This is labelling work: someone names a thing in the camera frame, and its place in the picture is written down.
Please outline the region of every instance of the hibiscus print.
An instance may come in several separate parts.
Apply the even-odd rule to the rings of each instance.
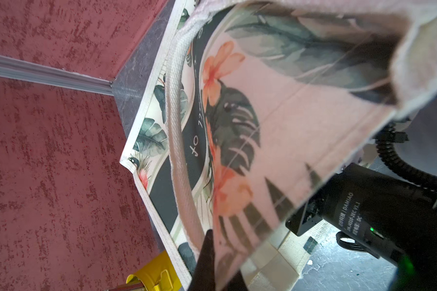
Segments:
[[[242,211],[252,201],[253,193],[246,177],[222,165],[221,149],[214,144],[210,125],[207,121],[206,127],[210,154],[213,157],[214,216],[230,217]]]
[[[234,46],[232,41],[227,41],[222,44],[216,56],[209,56],[204,63],[202,72],[204,112],[207,110],[207,100],[211,106],[214,106],[220,98],[221,85],[218,80],[236,70],[245,60],[243,54],[231,53]]]
[[[147,190],[149,182],[148,171],[150,167],[149,157],[135,151],[134,156],[130,157],[128,160],[130,160],[136,166],[136,172],[139,176],[140,182],[144,186],[144,189]]]

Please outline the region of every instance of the gray molding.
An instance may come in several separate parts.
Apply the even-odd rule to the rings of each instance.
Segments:
[[[112,82],[0,55],[0,77],[113,96]]]

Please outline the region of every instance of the floral tote bag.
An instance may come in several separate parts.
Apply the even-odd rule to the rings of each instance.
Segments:
[[[162,122],[134,133],[160,145],[140,139],[132,154],[144,155],[126,158],[144,169],[147,148],[165,152],[192,253],[214,231],[217,290],[369,138],[437,92],[437,6],[240,2],[188,14],[159,80]]]

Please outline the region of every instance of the red textured wall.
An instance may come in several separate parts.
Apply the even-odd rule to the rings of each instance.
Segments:
[[[112,97],[0,78],[0,291],[104,290],[158,254]]]
[[[0,0],[0,55],[116,76],[166,0]]]

